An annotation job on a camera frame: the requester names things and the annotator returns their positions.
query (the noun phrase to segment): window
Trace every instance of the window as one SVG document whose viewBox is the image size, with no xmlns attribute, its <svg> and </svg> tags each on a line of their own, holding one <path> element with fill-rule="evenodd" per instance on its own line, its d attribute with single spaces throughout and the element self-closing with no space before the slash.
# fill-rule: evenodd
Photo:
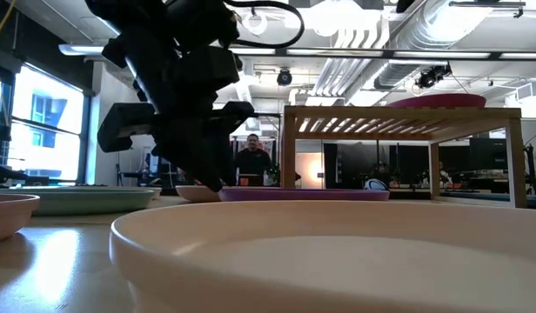
<svg viewBox="0 0 536 313">
<path fill-rule="evenodd" d="M 7 165 L 30 176 L 80 178 L 84 112 L 82 91 L 23 66 L 16 76 Z"/>
</svg>

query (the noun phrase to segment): wooden shelf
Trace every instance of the wooden shelf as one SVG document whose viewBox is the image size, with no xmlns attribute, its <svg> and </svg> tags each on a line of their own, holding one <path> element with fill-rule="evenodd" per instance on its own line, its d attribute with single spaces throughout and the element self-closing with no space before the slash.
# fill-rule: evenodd
<svg viewBox="0 0 536 313">
<path fill-rule="evenodd" d="M 284 188 L 294 188 L 295 140 L 419 140 L 429 144 L 433 196 L 439 196 L 438 144 L 506 128 L 511 205 L 526 207 L 521 110 L 286 106 L 282 167 Z"/>
</svg>

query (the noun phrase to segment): green plate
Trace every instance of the green plate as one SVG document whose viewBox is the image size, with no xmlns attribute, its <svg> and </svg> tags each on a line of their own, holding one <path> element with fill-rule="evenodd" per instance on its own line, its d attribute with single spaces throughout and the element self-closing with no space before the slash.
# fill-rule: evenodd
<svg viewBox="0 0 536 313">
<path fill-rule="evenodd" d="M 74 216 L 145 209 L 154 196 L 154 191 L 43 187 L 0 189 L 0 194 L 40 196 L 40 207 L 32 216 Z"/>
</svg>

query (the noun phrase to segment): wooden leg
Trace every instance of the wooden leg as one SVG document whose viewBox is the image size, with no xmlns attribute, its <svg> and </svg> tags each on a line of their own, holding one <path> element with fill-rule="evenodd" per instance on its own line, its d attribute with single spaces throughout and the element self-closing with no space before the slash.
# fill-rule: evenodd
<svg viewBox="0 0 536 313">
<path fill-rule="evenodd" d="M 440 196 L 440 167 L 439 144 L 431 143 L 428 146 L 429 174 L 431 180 L 431 199 Z"/>
<path fill-rule="evenodd" d="M 295 188 L 295 117 L 284 116 L 284 140 L 282 142 L 282 175 L 283 188 Z"/>
<path fill-rule="evenodd" d="M 514 208 L 526 208 L 526 166 L 524 158 L 521 121 L 510 119 L 506 126 L 508 155 L 508 180 L 510 184 L 510 203 Z"/>
</svg>

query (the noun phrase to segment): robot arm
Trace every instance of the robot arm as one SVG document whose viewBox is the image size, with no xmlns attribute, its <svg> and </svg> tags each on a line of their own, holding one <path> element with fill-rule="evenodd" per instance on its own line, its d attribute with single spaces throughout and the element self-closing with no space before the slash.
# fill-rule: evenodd
<svg viewBox="0 0 536 313">
<path fill-rule="evenodd" d="M 105 152 L 127 150 L 131 136 L 150 134 L 152 151 L 214 191 L 222 181 L 235 185 L 229 135 L 254 113 L 250 103 L 229 102 L 213 110 L 216 91 L 239 80 L 237 56 L 228 50 L 239 43 L 284 48 L 304 32 L 298 11 L 274 1 L 232 0 L 85 0 L 119 36 L 103 56 L 129 66 L 142 103 L 115 103 L 98 131 Z M 301 28 L 288 43 L 239 40 L 237 19 L 225 3 L 236 7 L 272 6 L 298 16 Z M 221 47 L 210 46 L 218 40 Z"/>
</svg>

